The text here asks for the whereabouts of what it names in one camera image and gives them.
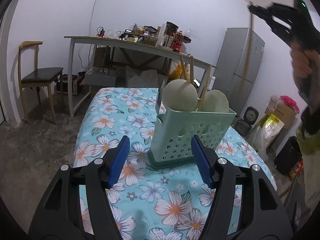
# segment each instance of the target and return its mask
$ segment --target green utensil holder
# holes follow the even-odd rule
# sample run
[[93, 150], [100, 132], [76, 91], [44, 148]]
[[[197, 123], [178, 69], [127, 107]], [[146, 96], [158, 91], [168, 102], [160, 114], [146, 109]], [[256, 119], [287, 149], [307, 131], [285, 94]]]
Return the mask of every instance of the green utensil holder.
[[168, 108], [157, 117], [148, 156], [155, 170], [194, 162], [191, 138], [198, 135], [204, 146], [215, 149], [236, 113], [182, 112]]

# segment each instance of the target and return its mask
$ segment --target black trash bin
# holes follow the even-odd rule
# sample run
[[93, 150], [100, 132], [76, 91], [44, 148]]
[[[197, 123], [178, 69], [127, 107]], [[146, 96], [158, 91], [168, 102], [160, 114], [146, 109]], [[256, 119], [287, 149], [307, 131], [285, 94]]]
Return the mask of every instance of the black trash bin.
[[295, 136], [291, 136], [275, 158], [276, 169], [287, 175], [294, 165], [302, 158], [299, 144]]

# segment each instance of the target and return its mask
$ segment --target wooden table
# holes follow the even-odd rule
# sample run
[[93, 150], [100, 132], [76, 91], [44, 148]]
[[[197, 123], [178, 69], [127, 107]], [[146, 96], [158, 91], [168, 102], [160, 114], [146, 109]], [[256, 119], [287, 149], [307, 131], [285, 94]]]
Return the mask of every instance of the wooden table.
[[[75, 105], [73, 106], [72, 100], [72, 65], [73, 65], [73, 54], [75, 50], [75, 44], [93, 44], [93, 45], [102, 45], [102, 46], [110, 46], [116, 47], [120, 49], [132, 49], [137, 51], [146, 52], [149, 54], [153, 54], [160, 57], [166, 57], [172, 59], [174, 61], [179, 62], [179, 53], [173, 52], [161, 47], [150, 46], [147, 44], [136, 43], [131, 41], [124, 41], [124, 40], [116, 40], [116, 39], [109, 39], [109, 38], [100, 38], [100, 37], [90, 37], [90, 36], [65, 36], [65, 38], [70, 38], [70, 49], [69, 49], [69, 61], [68, 61], [68, 100], [69, 100], [69, 110], [70, 116], [73, 118], [75, 111], [79, 108], [82, 102], [90, 95], [90, 91]], [[183, 56], [183, 61], [187, 64], [190, 64], [190, 57]], [[210, 75], [210, 65], [204, 61], [194, 58], [194, 66], [204, 69], [204, 74], [201, 79], [200, 87], [198, 89], [198, 96], [204, 87], [204, 83], [208, 75]]]

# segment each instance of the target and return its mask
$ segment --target chair leg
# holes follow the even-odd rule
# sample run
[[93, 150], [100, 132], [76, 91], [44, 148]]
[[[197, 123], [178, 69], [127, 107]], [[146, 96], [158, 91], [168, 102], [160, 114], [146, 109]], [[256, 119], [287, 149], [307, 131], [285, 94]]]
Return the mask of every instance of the chair leg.
[[61, 103], [64, 105], [63, 101], [63, 82], [62, 82], [62, 71], [60, 72], [60, 94], [61, 94]]
[[37, 90], [37, 96], [38, 96], [38, 103], [41, 105], [41, 99], [40, 99], [40, 87], [36, 87]]
[[53, 101], [52, 101], [52, 93], [51, 93], [51, 84], [49, 83], [48, 86], [48, 96], [49, 96], [49, 102], [50, 102], [50, 108], [51, 108], [51, 113], [52, 113], [52, 117], [53, 117], [53, 122], [55, 125], [57, 125], [57, 118], [56, 118], [56, 114], [54, 112], [54, 107], [53, 107]]
[[24, 118], [26, 119], [27, 123], [30, 123], [30, 120], [29, 120], [29, 117], [28, 117], [27, 108], [26, 108], [26, 102], [25, 102], [24, 96], [23, 96], [22, 87], [19, 86], [19, 89], [20, 89], [20, 97], [21, 97], [22, 108], [23, 108], [23, 112], [24, 112]]

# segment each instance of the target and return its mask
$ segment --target tabletop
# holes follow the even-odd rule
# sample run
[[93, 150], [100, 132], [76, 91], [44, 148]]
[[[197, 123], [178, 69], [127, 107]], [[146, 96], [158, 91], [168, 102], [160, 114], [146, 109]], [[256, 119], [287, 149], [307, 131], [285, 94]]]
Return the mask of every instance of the tabletop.
[[[196, 164], [155, 171], [147, 156], [156, 123], [157, 89], [103, 88], [93, 98], [78, 134], [74, 167], [85, 166], [117, 147], [123, 135], [130, 152], [119, 181], [106, 190], [124, 240], [197, 240], [204, 227], [215, 190], [202, 182]], [[161, 105], [160, 113], [165, 108]], [[259, 155], [232, 128], [216, 148], [234, 165], [258, 164], [276, 189], [275, 180]], [[237, 229], [241, 186], [236, 186], [228, 233]], [[93, 234], [85, 186], [80, 186], [81, 213], [86, 232]]]

